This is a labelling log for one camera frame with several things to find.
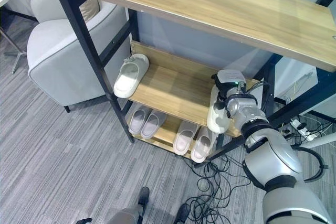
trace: wooden shelf board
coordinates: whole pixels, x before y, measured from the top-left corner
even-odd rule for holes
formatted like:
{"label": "wooden shelf board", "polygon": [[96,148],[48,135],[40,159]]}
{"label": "wooden shelf board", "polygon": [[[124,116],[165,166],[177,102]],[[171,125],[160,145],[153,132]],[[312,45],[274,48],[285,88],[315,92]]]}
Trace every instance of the wooden shelf board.
{"label": "wooden shelf board", "polygon": [[[210,93],[214,85],[211,75],[217,70],[139,42],[133,42],[132,49],[133,53],[145,53],[149,58],[150,67],[130,100],[207,127]],[[159,62],[160,59],[167,59],[168,56],[170,63],[165,65]],[[177,70],[184,73],[155,65],[153,62],[172,69],[176,66]],[[200,65],[204,71],[202,73],[197,72],[201,68]],[[189,68],[183,69],[179,66],[189,66]],[[248,88],[256,82],[256,80],[247,80]],[[225,134],[232,137],[240,135],[239,130],[234,127],[233,120]]]}
{"label": "wooden shelf board", "polygon": [[306,0],[104,0],[336,71],[336,26]]}
{"label": "wooden shelf board", "polygon": [[[175,135],[180,127],[181,119],[175,118],[173,116],[168,116],[163,125],[159,128],[153,138],[144,139],[141,135],[135,135],[134,137],[142,140],[146,143],[155,145],[169,152],[174,153],[173,144],[175,140]],[[193,148],[194,142],[190,145],[188,152],[184,157],[190,158],[190,151]]]}

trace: gray carpet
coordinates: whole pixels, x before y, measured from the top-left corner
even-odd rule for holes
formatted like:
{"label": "gray carpet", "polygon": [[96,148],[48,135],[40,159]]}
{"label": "gray carpet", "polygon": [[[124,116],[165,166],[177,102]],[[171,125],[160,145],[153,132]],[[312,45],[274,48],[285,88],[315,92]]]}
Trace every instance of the gray carpet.
{"label": "gray carpet", "polygon": [[[15,17],[8,33],[25,48],[35,25]],[[172,223],[181,203],[201,194],[196,175],[180,157],[140,141],[130,144],[104,99],[70,106],[68,114],[29,80],[26,58],[11,75],[14,57],[5,57],[5,51],[12,49],[2,39],[1,223],[75,223],[88,217],[93,223],[105,223],[134,204],[145,185],[151,194],[144,223]],[[316,149],[330,169],[309,186],[336,221],[336,148]],[[245,153],[238,148],[230,155],[242,161]],[[308,176],[316,162],[305,154],[301,158]],[[230,172],[243,174],[233,164]],[[229,177],[232,185],[239,180]],[[238,188],[221,213],[231,223],[262,223],[263,195],[252,185]]]}

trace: lower shelf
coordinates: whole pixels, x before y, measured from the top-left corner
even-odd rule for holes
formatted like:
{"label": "lower shelf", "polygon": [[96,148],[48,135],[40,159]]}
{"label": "lower shelf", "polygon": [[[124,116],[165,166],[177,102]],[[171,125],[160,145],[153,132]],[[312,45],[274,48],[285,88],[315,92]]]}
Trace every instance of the lower shelf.
{"label": "lower shelf", "polygon": [[[153,138],[144,139],[141,135],[134,135],[134,137],[141,141],[174,153],[173,144],[175,140],[175,135],[179,130],[181,121],[181,119],[168,115],[166,121],[159,128]],[[188,152],[184,155],[185,157],[190,158],[190,151],[193,148],[194,144],[195,140],[193,140],[193,142],[191,143]]]}

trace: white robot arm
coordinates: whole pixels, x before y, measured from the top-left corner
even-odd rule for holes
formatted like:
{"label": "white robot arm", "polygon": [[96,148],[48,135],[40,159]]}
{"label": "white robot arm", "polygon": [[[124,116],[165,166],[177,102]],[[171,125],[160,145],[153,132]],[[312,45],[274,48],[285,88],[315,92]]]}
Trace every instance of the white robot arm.
{"label": "white robot arm", "polygon": [[303,181],[295,152],[269,124],[254,96],[246,92],[242,73],[221,70],[213,78],[219,89],[216,106],[226,108],[246,140],[244,171],[255,186],[266,191],[264,223],[332,223],[321,200]]}

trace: white slide sandal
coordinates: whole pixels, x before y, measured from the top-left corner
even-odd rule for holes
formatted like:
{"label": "white slide sandal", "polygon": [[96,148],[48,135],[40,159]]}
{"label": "white slide sandal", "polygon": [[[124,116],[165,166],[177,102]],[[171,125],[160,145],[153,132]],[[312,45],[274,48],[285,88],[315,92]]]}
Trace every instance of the white slide sandal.
{"label": "white slide sandal", "polygon": [[143,54],[135,54],[124,59],[114,83],[114,94],[120,98],[128,98],[133,95],[148,67],[149,60]]}
{"label": "white slide sandal", "polygon": [[167,115],[165,113],[158,110],[152,110],[141,130],[141,136],[144,139],[152,138],[166,118]]}
{"label": "white slide sandal", "polygon": [[190,123],[188,121],[182,121],[180,127],[178,128],[175,141],[173,144],[174,152],[178,155],[184,155],[187,153],[190,143],[192,142],[198,125]]}
{"label": "white slide sandal", "polygon": [[206,127],[201,127],[197,135],[196,144],[190,153],[191,159],[196,163],[202,163],[214,146],[216,137],[217,134]]}
{"label": "white slide sandal", "polygon": [[210,106],[208,111],[208,117],[206,119],[206,125],[208,128],[217,134],[222,134],[227,131],[230,126],[230,119],[227,117],[225,109],[214,108],[217,101],[219,90],[216,85],[211,89]]}
{"label": "white slide sandal", "polygon": [[132,115],[130,126],[128,127],[129,132],[134,135],[139,134],[151,111],[151,108],[144,105],[139,106]]}

